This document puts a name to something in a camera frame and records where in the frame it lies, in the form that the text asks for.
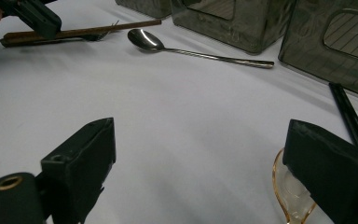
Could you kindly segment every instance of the plastic container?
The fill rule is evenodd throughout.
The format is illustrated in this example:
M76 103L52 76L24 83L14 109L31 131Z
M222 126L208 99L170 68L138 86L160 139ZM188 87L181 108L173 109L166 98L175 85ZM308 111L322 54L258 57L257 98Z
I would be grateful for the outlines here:
M295 0L171 0L175 25L259 54L285 32Z
M171 15L170 0L116 0L116 3L156 19Z
M279 59L358 94L358 0L297 0Z

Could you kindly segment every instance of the white table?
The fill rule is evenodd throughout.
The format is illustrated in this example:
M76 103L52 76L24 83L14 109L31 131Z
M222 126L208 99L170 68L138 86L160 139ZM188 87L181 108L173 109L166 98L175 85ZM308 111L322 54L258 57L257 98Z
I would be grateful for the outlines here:
M113 0L49 4L62 29L148 21ZM127 31L101 42L0 45L0 176L39 174L40 160L86 123L114 117L117 163L90 212L95 224L284 223L271 173L290 119L350 141L326 84L278 61L172 24L147 27L167 47L270 60L271 70L144 53ZM0 38L30 30L0 22ZM350 95L358 113L358 98ZM332 223L316 208L311 223Z

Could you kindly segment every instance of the chopstick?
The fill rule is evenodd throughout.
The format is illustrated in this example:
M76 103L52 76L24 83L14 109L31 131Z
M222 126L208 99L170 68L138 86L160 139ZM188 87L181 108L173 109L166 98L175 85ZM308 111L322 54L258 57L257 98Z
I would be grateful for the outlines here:
M102 26L102 27L93 27L88 29L67 30L67 31L58 32L55 38L52 39L51 41L59 40L63 38L70 38L74 36L80 36L80 35L96 35L106 32L114 32L118 30L125 30L125 29L132 29L132 28L139 28L139 27L160 25L160 24L161 24L161 20L152 20L152 21L140 21L140 22L126 23L126 24L117 24L114 26ZM21 46L22 44L29 45L30 43L40 42L40 41L49 41L49 40L37 34L36 32L32 32L32 31L7 33L0 40L1 44L5 47Z
M351 105L344 88L339 83L329 83L331 92L336 100L338 110L344 119L345 125L350 133L351 140L358 147L358 116Z

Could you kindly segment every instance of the spoon bowl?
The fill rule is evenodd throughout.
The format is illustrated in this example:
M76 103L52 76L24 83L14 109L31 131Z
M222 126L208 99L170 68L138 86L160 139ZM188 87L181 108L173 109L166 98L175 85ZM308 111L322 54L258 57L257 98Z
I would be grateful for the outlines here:
M182 49L167 49L164 47L164 44L157 37L148 33L147 31L144 31L143 29L130 30L128 32L128 39L135 46L145 50L181 53L181 54L200 57L200 58L212 59L212 60L222 61L226 63L236 63L236 64L247 65L247 66L258 67L258 68L272 68L274 65L274 62L268 62L268 61L234 59L234 58L226 58L226 57L220 57L210 54L196 53L196 52L191 52Z

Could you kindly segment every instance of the black chopstick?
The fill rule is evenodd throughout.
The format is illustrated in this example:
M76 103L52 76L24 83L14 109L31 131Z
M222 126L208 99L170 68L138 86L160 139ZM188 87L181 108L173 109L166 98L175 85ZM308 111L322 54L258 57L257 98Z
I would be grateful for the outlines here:
M352 142L358 147L358 117L351 105L344 88L339 83L329 83L331 92L336 100L338 110L344 119Z

